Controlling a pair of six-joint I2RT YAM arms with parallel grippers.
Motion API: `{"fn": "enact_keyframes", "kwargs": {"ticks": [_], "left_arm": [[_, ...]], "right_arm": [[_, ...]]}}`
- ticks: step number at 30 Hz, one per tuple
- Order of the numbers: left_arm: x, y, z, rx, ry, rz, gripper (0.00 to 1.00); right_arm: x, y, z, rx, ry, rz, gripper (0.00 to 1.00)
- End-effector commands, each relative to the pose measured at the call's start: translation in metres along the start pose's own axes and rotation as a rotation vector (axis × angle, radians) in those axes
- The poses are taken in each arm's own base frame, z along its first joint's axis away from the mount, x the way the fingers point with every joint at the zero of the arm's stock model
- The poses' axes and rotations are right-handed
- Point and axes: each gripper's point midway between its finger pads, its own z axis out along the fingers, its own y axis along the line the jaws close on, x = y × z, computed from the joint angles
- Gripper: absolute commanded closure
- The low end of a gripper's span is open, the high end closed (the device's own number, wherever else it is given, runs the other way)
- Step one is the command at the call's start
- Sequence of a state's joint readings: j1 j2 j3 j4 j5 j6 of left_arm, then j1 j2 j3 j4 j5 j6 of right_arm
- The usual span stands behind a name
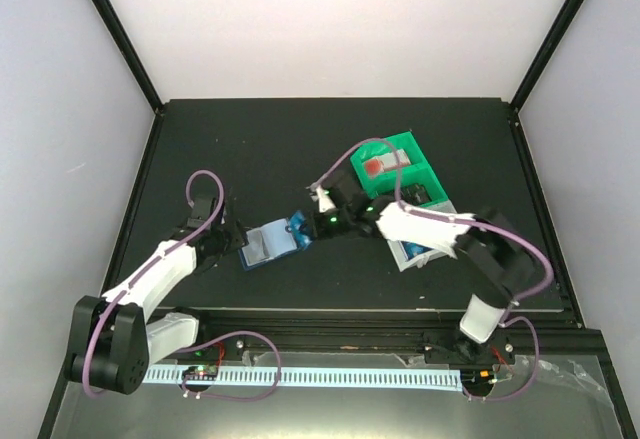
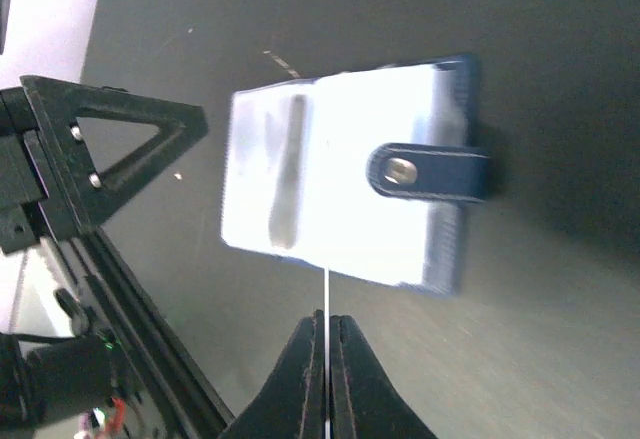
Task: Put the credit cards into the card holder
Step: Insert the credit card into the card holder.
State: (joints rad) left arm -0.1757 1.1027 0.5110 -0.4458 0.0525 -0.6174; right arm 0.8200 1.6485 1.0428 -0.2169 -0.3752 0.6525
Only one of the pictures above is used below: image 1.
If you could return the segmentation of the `blue credit card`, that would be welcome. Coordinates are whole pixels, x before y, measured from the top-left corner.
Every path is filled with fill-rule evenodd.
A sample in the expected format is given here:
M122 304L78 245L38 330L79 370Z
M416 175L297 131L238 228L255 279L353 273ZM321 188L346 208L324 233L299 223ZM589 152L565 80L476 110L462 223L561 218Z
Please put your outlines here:
M289 232L293 236L297 248L306 250L313 242L311 229L304 214L298 210L289 219Z

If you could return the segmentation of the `blue card holder wallet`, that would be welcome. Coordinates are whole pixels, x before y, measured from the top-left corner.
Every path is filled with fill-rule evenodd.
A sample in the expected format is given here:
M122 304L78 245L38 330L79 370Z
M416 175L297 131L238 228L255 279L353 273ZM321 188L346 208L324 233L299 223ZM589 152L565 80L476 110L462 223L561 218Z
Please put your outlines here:
M245 270L266 265L301 249L286 218L249 229L247 243L240 249L240 260Z

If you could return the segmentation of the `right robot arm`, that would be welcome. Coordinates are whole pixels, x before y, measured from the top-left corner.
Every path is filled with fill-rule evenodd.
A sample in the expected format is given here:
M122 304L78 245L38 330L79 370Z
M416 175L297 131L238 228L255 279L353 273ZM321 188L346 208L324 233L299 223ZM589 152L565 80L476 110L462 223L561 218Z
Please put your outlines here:
M457 330L429 347L462 364L479 363L491 338L525 298L554 280L550 260L506 229L496 212L486 216L437 212L411 205L401 190L370 197L349 174L337 170L310 187L318 208L299 230L311 240L347 234L413 243L460 261L471 296Z

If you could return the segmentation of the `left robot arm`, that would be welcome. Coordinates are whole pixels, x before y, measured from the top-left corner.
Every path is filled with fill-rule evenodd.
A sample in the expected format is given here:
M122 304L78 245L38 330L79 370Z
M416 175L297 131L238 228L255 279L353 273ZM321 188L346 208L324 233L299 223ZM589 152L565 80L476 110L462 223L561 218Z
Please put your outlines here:
M99 391L129 395L149 367L183 349L193 358L214 347L213 331L193 312L151 318L184 279L212 268L247 243L247 234L222 198L199 196L190 216L128 278L99 297L75 305L63 362L66 380Z

